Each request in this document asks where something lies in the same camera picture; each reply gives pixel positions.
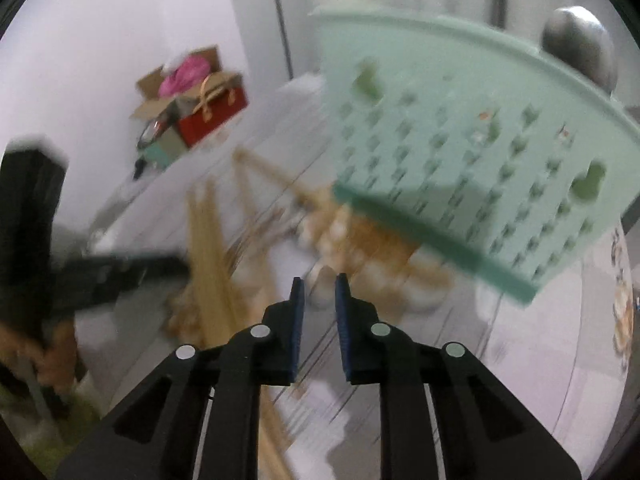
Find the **brown cardboard box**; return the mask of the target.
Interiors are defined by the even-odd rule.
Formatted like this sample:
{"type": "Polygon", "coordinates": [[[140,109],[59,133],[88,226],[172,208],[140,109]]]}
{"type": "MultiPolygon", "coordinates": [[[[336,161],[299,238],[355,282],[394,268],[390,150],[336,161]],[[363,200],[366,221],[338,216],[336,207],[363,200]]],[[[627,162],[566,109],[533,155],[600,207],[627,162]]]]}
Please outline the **brown cardboard box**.
{"type": "Polygon", "coordinates": [[[142,103],[132,118],[155,119],[171,105],[186,106],[190,115],[218,91],[242,86],[242,75],[222,68],[216,46],[184,52],[138,80],[142,103]]]}

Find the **floral tablecloth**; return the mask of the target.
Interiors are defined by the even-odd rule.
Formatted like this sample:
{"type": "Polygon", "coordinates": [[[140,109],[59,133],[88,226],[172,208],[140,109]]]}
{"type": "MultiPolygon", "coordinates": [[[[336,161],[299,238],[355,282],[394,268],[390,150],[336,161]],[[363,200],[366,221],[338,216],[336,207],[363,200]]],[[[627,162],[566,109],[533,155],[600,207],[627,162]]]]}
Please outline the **floral tablecloth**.
{"type": "MultiPolygon", "coordinates": [[[[222,128],[156,177],[131,185],[104,208],[90,240],[94,252],[185,252],[186,194],[213,181],[224,237],[244,226],[231,154],[237,146],[320,188],[333,171],[321,110],[322,81],[306,75],[250,103],[222,128]]],[[[295,473],[304,479],[371,479],[378,461],[378,392],[349,385],[342,371],[333,307],[335,276],[316,272],[317,254],[286,228],[297,219],[290,192],[250,177],[257,211],[273,216],[266,239],[279,296],[303,278],[308,302],[297,385],[273,389],[288,428],[295,473]]],[[[584,476],[611,453],[629,420],[628,356],[616,351],[614,325],[630,308],[631,265],[625,233],[605,233],[582,258],[522,306],[459,271],[446,289],[392,278],[368,263],[352,293],[375,304],[387,323],[414,340],[459,341],[531,411],[572,456],[584,476]]]]}

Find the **teal small box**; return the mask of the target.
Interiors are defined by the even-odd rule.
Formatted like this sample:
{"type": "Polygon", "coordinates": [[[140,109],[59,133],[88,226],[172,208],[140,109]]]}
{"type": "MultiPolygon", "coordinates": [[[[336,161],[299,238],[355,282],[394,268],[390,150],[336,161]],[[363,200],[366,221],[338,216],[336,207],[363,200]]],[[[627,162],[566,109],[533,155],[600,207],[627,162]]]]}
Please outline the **teal small box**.
{"type": "Polygon", "coordinates": [[[151,165],[165,170],[186,154],[189,148],[175,128],[168,128],[140,151],[143,159],[151,165]]]}

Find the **large steel ladle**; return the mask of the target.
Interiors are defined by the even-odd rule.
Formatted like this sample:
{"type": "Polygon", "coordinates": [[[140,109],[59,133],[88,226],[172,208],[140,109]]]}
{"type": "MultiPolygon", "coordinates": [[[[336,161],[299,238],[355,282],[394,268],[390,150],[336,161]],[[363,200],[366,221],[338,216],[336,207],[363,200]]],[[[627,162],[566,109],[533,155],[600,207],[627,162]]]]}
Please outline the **large steel ladle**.
{"type": "Polygon", "coordinates": [[[607,94],[618,81],[611,35],[583,6],[564,6],[549,16],[540,38],[541,49],[574,68],[607,94]]]}

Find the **green perforated utensil basket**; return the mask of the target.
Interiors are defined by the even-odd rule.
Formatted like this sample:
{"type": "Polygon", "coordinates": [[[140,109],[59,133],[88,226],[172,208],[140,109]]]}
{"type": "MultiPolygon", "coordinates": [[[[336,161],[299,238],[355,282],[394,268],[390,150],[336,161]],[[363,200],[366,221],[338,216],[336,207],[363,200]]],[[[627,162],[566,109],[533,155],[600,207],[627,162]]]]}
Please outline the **green perforated utensil basket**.
{"type": "Polygon", "coordinates": [[[533,44],[457,18],[320,9],[335,197],[521,302],[639,194],[639,127],[533,44]]]}

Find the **red gift bag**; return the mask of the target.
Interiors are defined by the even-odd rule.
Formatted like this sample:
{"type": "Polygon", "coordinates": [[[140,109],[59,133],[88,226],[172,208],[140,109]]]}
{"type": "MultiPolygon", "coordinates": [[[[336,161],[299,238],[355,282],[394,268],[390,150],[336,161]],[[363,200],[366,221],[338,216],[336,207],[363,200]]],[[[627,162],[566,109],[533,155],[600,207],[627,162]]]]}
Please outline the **red gift bag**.
{"type": "Polygon", "coordinates": [[[188,148],[205,139],[247,107],[248,101],[239,73],[209,74],[198,86],[198,99],[192,112],[178,121],[188,148]]]}

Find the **pink plastic bag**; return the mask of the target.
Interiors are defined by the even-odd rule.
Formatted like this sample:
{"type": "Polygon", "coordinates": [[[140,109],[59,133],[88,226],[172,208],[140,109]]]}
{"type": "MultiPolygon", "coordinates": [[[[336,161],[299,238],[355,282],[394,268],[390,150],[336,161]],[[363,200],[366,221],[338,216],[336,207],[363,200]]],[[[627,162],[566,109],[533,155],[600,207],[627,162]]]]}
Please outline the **pink plastic bag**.
{"type": "Polygon", "coordinates": [[[190,54],[172,72],[167,72],[158,88],[158,96],[169,98],[184,93],[200,84],[211,70],[206,58],[190,54]]]}

